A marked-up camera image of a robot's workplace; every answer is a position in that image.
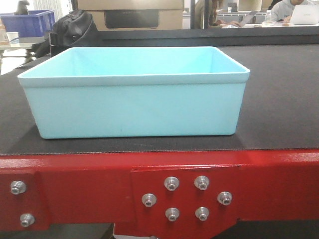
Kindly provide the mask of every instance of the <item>cardboard box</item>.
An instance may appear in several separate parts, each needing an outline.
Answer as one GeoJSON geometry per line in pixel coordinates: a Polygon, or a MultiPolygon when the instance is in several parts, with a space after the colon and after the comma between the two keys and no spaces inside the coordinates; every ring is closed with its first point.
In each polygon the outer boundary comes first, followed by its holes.
{"type": "Polygon", "coordinates": [[[83,10],[183,9],[183,0],[78,0],[83,10]]]}
{"type": "Polygon", "coordinates": [[[105,24],[104,11],[88,11],[92,14],[94,23],[99,31],[124,31],[124,30],[174,30],[183,28],[182,10],[160,10],[159,26],[157,28],[116,28],[108,29],[105,24]]]}
{"type": "Polygon", "coordinates": [[[238,0],[238,11],[260,11],[262,0],[238,0]]]}
{"type": "Polygon", "coordinates": [[[272,1],[273,1],[273,0],[263,0],[263,3],[262,3],[262,5],[261,5],[261,8],[267,8],[267,9],[268,9],[268,7],[270,6],[270,4],[271,4],[272,1]]]}

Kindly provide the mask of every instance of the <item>hex socket bolt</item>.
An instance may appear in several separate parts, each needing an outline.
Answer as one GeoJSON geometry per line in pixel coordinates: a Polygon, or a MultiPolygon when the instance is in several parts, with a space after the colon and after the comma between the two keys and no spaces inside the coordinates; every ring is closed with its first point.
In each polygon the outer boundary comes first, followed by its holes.
{"type": "Polygon", "coordinates": [[[146,193],[142,196],[142,203],[144,204],[145,207],[150,208],[154,206],[156,203],[157,198],[154,194],[152,193],[146,193]]]}
{"type": "Polygon", "coordinates": [[[164,186],[169,191],[175,191],[179,187],[179,179],[176,177],[168,177],[164,181],[164,186]]]}
{"type": "Polygon", "coordinates": [[[175,222],[179,217],[179,210],[177,208],[168,208],[165,211],[165,216],[170,222],[175,222]]]}
{"type": "Polygon", "coordinates": [[[22,181],[13,181],[10,185],[10,191],[14,195],[24,193],[26,191],[26,184],[22,181]]]}
{"type": "Polygon", "coordinates": [[[201,221],[206,221],[209,216],[209,209],[205,207],[200,207],[195,211],[195,215],[201,221]]]}
{"type": "Polygon", "coordinates": [[[21,226],[24,228],[31,226],[34,223],[34,221],[35,219],[32,214],[26,213],[20,216],[20,223],[21,223],[21,226]]]}
{"type": "Polygon", "coordinates": [[[233,200],[233,196],[231,195],[230,192],[221,192],[217,196],[217,201],[224,206],[228,206],[232,200],[233,200]]]}
{"type": "Polygon", "coordinates": [[[209,179],[206,176],[199,176],[195,179],[194,185],[199,190],[206,190],[209,186],[209,179]]]}

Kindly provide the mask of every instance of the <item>laptop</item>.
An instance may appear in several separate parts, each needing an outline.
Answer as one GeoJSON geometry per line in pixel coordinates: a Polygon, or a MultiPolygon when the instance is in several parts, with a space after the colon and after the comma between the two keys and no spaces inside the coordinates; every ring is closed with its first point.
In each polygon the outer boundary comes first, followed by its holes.
{"type": "Polygon", "coordinates": [[[258,11],[251,11],[248,15],[243,17],[243,20],[239,23],[241,27],[250,22],[251,19],[257,14],[258,11]]]}
{"type": "Polygon", "coordinates": [[[296,5],[290,22],[294,25],[319,23],[319,5],[296,5]]]}

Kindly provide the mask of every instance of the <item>white laptop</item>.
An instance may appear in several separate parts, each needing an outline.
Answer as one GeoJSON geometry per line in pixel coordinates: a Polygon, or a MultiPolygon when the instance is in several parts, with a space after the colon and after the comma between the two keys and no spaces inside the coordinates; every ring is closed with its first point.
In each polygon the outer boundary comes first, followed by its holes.
{"type": "Polygon", "coordinates": [[[294,25],[319,23],[319,5],[296,5],[290,22],[294,25]]]}

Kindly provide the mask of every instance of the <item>floor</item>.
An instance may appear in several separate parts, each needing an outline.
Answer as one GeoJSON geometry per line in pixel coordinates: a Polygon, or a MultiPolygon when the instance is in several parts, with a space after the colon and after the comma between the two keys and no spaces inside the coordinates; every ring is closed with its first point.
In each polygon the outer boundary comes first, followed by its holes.
{"type": "Polygon", "coordinates": [[[0,232],[0,239],[110,239],[112,229],[111,224],[51,225],[46,231],[0,232]]]}

